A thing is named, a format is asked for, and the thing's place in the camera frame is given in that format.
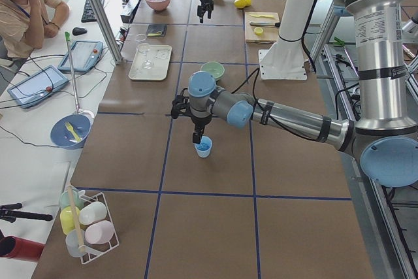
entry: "tablet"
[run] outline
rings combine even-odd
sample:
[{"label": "tablet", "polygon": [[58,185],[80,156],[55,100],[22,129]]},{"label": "tablet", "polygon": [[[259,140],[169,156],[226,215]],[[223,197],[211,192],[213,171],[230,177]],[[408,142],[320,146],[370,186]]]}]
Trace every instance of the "tablet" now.
[{"label": "tablet", "polygon": [[49,65],[7,91],[19,106],[29,108],[61,90],[68,82],[69,79],[64,74]]},{"label": "tablet", "polygon": [[[86,73],[96,65],[103,51],[102,42],[94,41],[74,41],[71,45],[72,65],[74,71]],[[58,70],[62,72],[71,71],[68,53],[58,65]]]}]

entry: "red cylinder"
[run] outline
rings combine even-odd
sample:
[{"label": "red cylinder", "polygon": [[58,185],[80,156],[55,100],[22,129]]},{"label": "red cylinder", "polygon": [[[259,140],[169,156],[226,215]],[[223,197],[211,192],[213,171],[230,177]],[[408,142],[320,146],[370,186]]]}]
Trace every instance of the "red cylinder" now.
[{"label": "red cylinder", "polygon": [[0,257],[37,262],[44,246],[42,243],[9,236],[0,240]]}]

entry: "cutting board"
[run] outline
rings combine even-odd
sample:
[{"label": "cutting board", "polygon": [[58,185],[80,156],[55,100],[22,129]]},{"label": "cutting board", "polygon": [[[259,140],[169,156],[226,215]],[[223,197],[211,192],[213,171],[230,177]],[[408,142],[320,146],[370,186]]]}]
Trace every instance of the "cutting board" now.
[{"label": "cutting board", "polygon": [[[273,15],[273,18],[256,18],[254,16],[250,16],[250,14],[270,14]],[[277,12],[252,12],[246,11],[245,12],[245,32],[246,32],[246,42],[276,42],[279,29],[277,27],[263,27],[263,34],[256,35],[254,33],[255,26],[250,26],[250,22],[280,22],[279,14]]]}]

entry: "keyboard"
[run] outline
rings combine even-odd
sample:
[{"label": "keyboard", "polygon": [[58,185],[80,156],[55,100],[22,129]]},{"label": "keyboard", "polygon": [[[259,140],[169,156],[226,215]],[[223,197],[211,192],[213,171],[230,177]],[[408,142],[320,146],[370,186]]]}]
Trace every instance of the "keyboard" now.
[{"label": "keyboard", "polygon": [[[104,2],[105,0],[100,0],[100,2],[102,3],[102,6],[105,4]],[[93,8],[91,7],[91,3],[89,0],[86,0],[86,3],[84,4],[84,10],[83,10],[83,15],[81,17],[81,22],[94,22],[97,21],[94,12],[93,12]]]}]

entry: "brown table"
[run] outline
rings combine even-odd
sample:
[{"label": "brown table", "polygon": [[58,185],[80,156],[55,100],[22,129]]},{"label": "brown table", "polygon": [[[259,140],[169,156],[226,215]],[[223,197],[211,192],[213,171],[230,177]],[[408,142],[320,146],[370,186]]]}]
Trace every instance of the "brown table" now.
[{"label": "brown table", "polygon": [[[214,118],[209,158],[191,142],[189,118],[172,120],[171,101],[206,61],[226,68],[234,89],[257,67],[244,42],[243,12],[216,0],[201,25],[197,0],[154,12],[141,4],[131,34],[168,23],[173,54],[166,80],[127,77],[134,42],[123,47],[72,183],[104,191],[120,246],[81,265],[69,257],[56,221],[33,278],[373,278],[340,155],[326,144],[249,123]],[[285,0],[253,0],[250,11],[283,14]],[[251,86],[242,88],[250,91]],[[261,81],[258,97],[325,114],[314,74],[307,81]]]}]

